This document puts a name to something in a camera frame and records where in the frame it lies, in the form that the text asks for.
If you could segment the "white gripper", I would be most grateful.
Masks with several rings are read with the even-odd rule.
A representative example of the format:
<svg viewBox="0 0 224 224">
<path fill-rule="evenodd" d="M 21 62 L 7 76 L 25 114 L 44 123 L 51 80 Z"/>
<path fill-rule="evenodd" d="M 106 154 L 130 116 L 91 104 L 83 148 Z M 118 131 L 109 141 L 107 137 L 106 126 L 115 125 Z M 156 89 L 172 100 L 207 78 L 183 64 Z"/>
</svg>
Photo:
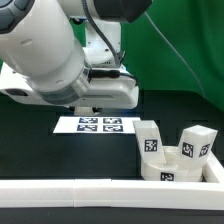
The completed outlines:
<svg viewBox="0 0 224 224">
<path fill-rule="evenodd" d="M 133 109 L 138 104 L 139 87 L 133 76 L 125 70 L 94 70 L 87 77 L 82 75 L 59 95 L 35 92 L 26 78 L 4 64 L 0 72 L 0 92 L 22 104 L 54 105 L 64 107 L 92 107 Z"/>
</svg>

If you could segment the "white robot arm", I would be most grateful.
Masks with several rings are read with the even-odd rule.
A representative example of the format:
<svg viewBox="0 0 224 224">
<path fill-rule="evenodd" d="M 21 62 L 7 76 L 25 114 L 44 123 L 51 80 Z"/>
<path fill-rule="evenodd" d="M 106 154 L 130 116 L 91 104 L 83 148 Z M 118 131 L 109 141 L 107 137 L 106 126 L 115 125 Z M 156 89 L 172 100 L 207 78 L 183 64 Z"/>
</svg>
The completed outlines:
<svg viewBox="0 0 224 224">
<path fill-rule="evenodd" d="M 125 108 L 137 80 L 122 65 L 121 25 L 153 0 L 0 0 L 0 92 L 23 104 Z"/>
</svg>

